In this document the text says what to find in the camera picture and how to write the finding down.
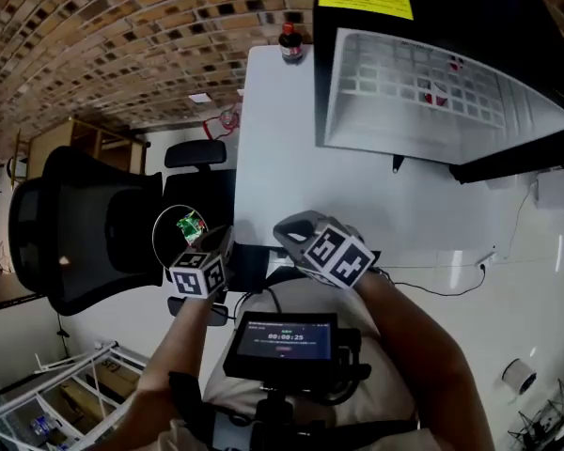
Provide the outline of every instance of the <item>brick ceiling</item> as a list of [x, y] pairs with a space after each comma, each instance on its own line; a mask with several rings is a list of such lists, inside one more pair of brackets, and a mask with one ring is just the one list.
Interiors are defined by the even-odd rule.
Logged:
[[281, 24], [310, 41], [313, 0], [0, 0], [0, 157], [70, 115], [114, 128], [236, 101], [248, 49]]

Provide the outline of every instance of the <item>monitor screen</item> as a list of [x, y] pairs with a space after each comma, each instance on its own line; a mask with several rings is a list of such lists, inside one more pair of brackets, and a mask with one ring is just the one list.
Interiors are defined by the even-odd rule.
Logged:
[[238, 354], [277, 359], [329, 360], [330, 323], [249, 320]]

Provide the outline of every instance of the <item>white table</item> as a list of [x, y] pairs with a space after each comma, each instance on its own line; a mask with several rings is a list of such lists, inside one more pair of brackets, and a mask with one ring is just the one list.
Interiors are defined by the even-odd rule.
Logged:
[[250, 51], [236, 180], [236, 241], [279, 246], [276, 223], [302, 210], [355, 226], [375, 250], [489, 248], [501, 193], [461, 185], [444, 164], [315, 146], [313, 53], [287, 65], [277, 46]]

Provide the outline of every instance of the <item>mesh chair back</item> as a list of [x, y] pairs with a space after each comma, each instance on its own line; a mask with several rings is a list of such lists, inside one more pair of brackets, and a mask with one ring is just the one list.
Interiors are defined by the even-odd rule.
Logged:
[[41, 179], [21, 183], [10, 201], [8, 212], [8, 246], [12, 266], [24, 287], [42, 294], [44, 286], [39, 272], [38, 198]]
[[162, 284], [151, 244], [161, 174], [129, 174], [63, 147], [41, 180], [39, 269], [57, 312], [69, 316], [123, 290]]

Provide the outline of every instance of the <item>black monitor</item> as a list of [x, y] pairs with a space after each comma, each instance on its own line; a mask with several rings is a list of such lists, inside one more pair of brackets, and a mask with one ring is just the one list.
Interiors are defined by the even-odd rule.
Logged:
[[245, 312], [224, 362], [233, 378], [320, 389], [337, 367], [336, 314]]

